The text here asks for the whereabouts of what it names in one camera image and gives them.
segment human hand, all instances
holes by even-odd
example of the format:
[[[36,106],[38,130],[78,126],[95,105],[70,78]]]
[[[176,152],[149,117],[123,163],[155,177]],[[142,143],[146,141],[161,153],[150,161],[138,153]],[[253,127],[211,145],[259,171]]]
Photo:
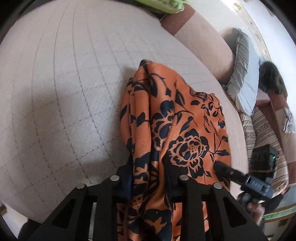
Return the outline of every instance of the human hand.
[[[253,221],[259,225],[265,212],[265,208],[261,205],[261,203],[249,202],[246,206],[246,210],[250,214]]]

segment dark hair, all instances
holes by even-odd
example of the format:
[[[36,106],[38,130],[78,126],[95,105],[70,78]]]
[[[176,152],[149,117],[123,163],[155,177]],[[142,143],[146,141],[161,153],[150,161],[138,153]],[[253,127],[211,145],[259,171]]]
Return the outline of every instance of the dark hair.
[[[258,87],[265,93],[268,93],[269,90],[273,90],[276,94],[284,95],[286,99],[288,97],[284,80],[278,68],[270,61],[264,62],[259,67]]]

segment striped cushion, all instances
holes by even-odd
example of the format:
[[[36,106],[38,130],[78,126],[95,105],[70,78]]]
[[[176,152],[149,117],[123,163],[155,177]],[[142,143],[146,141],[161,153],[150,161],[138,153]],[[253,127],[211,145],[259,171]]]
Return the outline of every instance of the striped cushion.
[[[248,160],[250,161],[253,149],[256,144],[256,134],[252,124],[252,119],[242,111],[239,111],[239,117],[242,122],[242,128],[244,130],[244,138],[246,141]]]
[[[256,133],[255,148],[269,144],[275,148],[277,152],[276,177],[271,184],[274,189],[274,196],[276,196],[281,193],[289,183],[287,161],[276,134],[258,107],[255,107],[254,114],[251,118]]]

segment sofa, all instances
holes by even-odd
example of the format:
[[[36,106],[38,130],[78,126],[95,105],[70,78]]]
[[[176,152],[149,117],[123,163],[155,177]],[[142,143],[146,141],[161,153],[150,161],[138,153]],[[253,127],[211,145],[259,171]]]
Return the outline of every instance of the sofa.
[[[219,98],[231,166],[248,172],[242,123],[221,86],[232,74],[234,54],[195,11],[175,34],[164,21],[115,1],[56,0],[11,27],[0,45],[3,203],[43,222],[77,183],[100,183],[126,163],[120,103],[142,59],[176,70],[195,91]],[[239,186],[231,183],[230,192],[236,197]]]

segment gray pillow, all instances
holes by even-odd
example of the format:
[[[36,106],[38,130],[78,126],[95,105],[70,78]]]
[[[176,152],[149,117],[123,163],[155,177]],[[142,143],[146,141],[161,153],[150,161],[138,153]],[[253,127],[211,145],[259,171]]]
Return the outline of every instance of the gray pillow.
[[[225,91],[238,110],[251,116],[258,91],[259,58],[251,39],[239,28],[236,46],[234,70]]]

